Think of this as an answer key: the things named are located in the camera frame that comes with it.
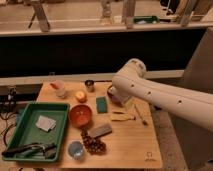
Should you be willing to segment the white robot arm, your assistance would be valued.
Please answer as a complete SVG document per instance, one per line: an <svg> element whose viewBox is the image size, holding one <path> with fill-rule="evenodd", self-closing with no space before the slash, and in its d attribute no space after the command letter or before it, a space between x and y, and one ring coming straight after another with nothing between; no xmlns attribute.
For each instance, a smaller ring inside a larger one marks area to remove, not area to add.
<svg viewBox="0 0 213 171"><path fill-rule="evenodd" d="M150 81L145 72L141 60L130 59L112 78L113 95L120 102L140 98L213 132L213 94Z"/></svg>

